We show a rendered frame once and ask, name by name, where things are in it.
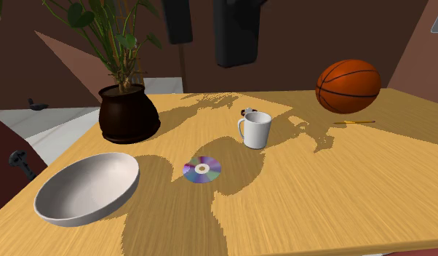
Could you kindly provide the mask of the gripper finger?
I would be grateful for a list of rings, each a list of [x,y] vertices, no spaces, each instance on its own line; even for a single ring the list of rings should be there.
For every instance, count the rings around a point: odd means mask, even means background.
[[[193,41],[189,0],[162,0],[167,35],[171,44]]]
[[[254,63],[261,7],[268,0],[213,0],[215,60],[223,68]]]

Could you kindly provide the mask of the white mug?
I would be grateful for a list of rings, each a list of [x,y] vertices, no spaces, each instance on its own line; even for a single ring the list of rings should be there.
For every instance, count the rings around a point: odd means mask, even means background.
[[[252,149],[265,148],[271,128],[272,117],[264,112],[252,111],[238,120],[237,126],[243,143]]]

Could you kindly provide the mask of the green plant in dark pot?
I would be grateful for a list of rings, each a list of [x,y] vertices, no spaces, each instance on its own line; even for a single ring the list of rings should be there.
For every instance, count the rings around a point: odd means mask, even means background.
[[[152,137],[161,126],[159,114],[145,93],[145,85],[134,82],[133,77],[142,73],[136,68],[142,45],[149,42],[161,49],[162,44],[152,32],[139,40],[135,31],[140,7],[155,17],[159,12],[150,0],[136,0],[124,16],[117,13],[114,0],[66,1],[41,0],[41,5],[66,26],[65,32],[88,42],[115,81],[98,92],[103,138],[115,144],[132,144]]]

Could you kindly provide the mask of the orange basketball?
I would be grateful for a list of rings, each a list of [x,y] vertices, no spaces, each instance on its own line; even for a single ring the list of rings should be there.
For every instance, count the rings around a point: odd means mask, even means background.
[[[326,68],[315,86],[319,104],[339,114],[356,113],[371,105],[381,90],[381,76],[364,60],[342,60]]]

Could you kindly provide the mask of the shiny compact disc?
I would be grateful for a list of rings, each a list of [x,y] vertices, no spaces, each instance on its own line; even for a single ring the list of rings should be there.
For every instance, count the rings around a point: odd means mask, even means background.
[[[183,176],[192,183],[208,183],[221,173],[220,163],[212,157],[193,157],[183,166]]]

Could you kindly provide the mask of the small black object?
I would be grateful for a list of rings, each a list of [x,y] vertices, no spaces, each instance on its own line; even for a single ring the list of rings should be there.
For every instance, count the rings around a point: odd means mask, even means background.
[[[28,98],[29,108],[33,111],[41,111],[49,107],[48,104],[45,103],[35,103],[32,98]]]

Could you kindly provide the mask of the wooden table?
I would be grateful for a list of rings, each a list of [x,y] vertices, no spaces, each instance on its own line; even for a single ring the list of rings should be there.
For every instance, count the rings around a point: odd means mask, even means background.
[[[132,145],[93,126],[0,210],[0,256],[358,256],[438,247],[438,104],[384,89],[350,116],[312,91],[152,95],[161,129]],[[272,117],[265,148],[239,135],[241,110]],[[375,121],[371,124],[333,124]],[[132,198],[77,228],[43,221],[40,187],[85,157],[140,165]],[[221,173],[192,183],[208,156]]]

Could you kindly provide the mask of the white bowl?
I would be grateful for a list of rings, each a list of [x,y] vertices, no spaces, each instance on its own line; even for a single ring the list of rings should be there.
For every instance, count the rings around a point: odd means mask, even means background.
[[[140,180],[139,163],[126,153],[101,153],[79,160],[43,184],[33,202],[48,223],[76,227],[98,221],[124,205]]]

